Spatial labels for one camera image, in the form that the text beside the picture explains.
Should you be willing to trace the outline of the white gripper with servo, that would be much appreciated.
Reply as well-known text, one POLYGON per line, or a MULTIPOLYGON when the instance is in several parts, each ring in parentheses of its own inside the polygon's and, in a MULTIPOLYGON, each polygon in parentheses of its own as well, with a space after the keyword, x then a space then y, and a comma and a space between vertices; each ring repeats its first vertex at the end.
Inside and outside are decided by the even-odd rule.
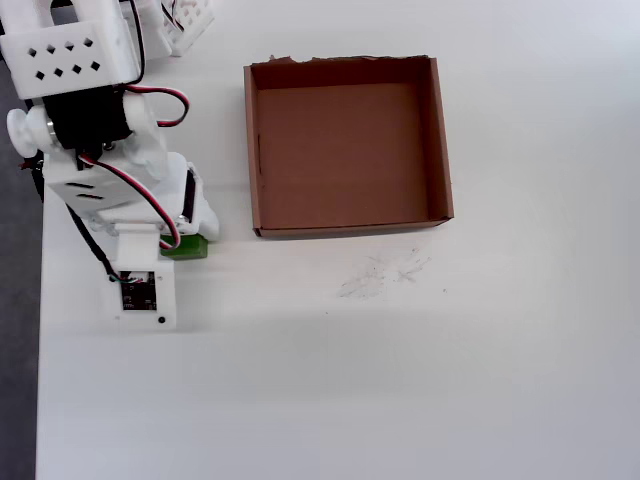
POLYGON ((89 158, 103 172, 103 202, 88 214, 94 231, 117 234, 118 225, 150 224, 170 236, 200 234, 217 241, 220 223, 204 196, 204 183, 194 166, 175 152, 154 154, 150 163, 120 153, 89 158))

